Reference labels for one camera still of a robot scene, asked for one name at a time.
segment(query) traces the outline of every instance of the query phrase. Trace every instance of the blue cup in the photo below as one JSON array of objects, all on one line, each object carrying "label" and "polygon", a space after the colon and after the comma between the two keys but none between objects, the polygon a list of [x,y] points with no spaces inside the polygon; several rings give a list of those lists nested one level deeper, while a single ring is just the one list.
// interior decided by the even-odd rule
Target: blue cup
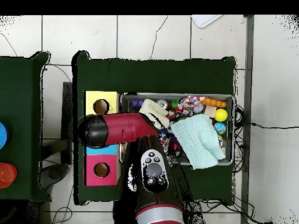
[{"label": "blue cup", "polygon": [[3,148],[3,146],[6,144],[8,139],[8,131],[3,125],[3,123],[0,122],[0,149]]}]

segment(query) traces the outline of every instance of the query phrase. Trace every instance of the hole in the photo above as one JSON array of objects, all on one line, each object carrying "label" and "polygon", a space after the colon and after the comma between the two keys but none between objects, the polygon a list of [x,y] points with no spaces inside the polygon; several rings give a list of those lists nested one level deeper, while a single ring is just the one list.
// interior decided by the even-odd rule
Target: hole
[{"label": "hole", "polygon": [[93,110],[96,114],[106,114],[109,111],[109,103],[107,100],[97,100],[93,104]]},{"label": "hole", "polygon": [[100,162],[95,165],[93,172],[100,178],[105,178],[110,173],[110,168],[105,162]]}]

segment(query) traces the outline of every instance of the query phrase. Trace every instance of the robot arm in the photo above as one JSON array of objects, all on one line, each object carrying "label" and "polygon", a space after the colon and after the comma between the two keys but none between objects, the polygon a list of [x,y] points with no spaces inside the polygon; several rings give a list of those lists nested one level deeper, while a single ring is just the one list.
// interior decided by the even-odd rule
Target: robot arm
[{"label": "robot arm", "polygon": [[90,148],[129,143],[123,167],[133,165],[137,224],[184,224],[168,161],[152,122],[140,113],[88,115],[78,121],[80,143]]}]

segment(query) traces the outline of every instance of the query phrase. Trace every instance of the towel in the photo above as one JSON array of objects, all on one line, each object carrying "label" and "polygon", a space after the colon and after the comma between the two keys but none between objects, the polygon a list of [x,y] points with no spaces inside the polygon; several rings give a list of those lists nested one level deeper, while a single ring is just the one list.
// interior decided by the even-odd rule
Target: towel
[{"label": "towel", "polygon": [[174,123],[171,128],[193,169],[215,166],[225,158],[209,116],[194,115]]},{"label": "towel", "polygon": [[145,99],[139,112],[145,114],[149,118],[149,120],[151,120],[154,123],[154,126],[158,130],[169,127],[169,119],[166,118],[168,111],[166,111],[163,107],[159,106],[156,102],[149,99]]}]

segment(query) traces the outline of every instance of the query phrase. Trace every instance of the yellow ball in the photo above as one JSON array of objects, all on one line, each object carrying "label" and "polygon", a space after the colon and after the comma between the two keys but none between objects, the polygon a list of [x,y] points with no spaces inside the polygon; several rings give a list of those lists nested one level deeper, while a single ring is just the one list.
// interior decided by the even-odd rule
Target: yellow ball
[{"label": "yellow ball", "polygon": [[224,120],[227,119],[227,112],[224,109],[217,109],[215,113],[215,119],[218,122],[223,122]]}]

